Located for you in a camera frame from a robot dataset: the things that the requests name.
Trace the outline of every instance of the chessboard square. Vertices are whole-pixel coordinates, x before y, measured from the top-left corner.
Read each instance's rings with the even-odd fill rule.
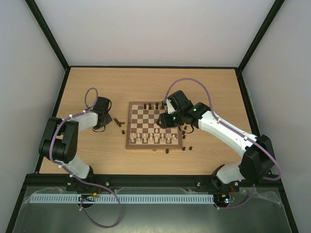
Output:
[[[177,128],[171,128],[171,133],[178,133],[178,129]]]

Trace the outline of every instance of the chessboard frame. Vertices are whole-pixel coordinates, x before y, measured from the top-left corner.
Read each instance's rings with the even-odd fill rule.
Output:
[[[141,105],[143,106],[144,104],[147,104],[147,111],[149,111],[149,107],[148,107],[148,104],[150,103],[152,105],[152,108],[154,108],[155,104],[156,103],[159,103],[159,110],[161,110],[161,101],[131,101],[129,102],[129,106],[128,106],[128,119],[127,119],[127,131],[126,131],[126,145],[125,145],[125,148],[126,149],[135,149],[135,150],[142,150],[142,149],[145,149],[145,150],[157,150],[157,149],[169,149],[169,150],[174,150],[174,149],[182,149],[182,133],[180,130],[178,130],[177,127],[174,127],[174,128],[170,128],[170,129],[161,129],[159,127],[159,135],[161,133],[164,134],[164,137],[166,139],[166,133],[172,133],[171,130],[175,130],[175,133],[172,133],[172,134],[175,134],[176,135],[176,138],[178,140],[178,144],[132,144],[130,142],[130,138],[131,138],[131,133],[133,133],[131,131],[131,124],[132,124],[132,110],[133,110],[133,105]]]

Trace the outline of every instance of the light chessboard square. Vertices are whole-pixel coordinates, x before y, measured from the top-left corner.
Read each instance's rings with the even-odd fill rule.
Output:
[[[161,101],[157,103],[158,109],[153,101],[129,103],[125,146],[127,149],[182,149],[182,134],[177,127],[162,129],[156,124],[160,114],[167,112],[166,106],[161,109]]]

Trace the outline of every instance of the white wall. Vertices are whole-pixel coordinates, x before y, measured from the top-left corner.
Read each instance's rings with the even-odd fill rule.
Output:
[[[243,72],[299,232],[311,229],[311,1],[285,1]]]
[[[70,65],[238,66],[274,0],[36,0]]]
[[[0,7],[0,232],[51,116],[64,70],[24,0]]]

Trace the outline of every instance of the wall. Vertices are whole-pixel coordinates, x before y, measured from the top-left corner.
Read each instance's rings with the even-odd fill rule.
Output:
[[[70,65],[238,66],[274,0],[36,0]]]
[[[311,1],[285,1],[243,72],[299,232],[311,229]]]
[[[0,232],[5,232],[64,70],[23,0],[0,7]]]

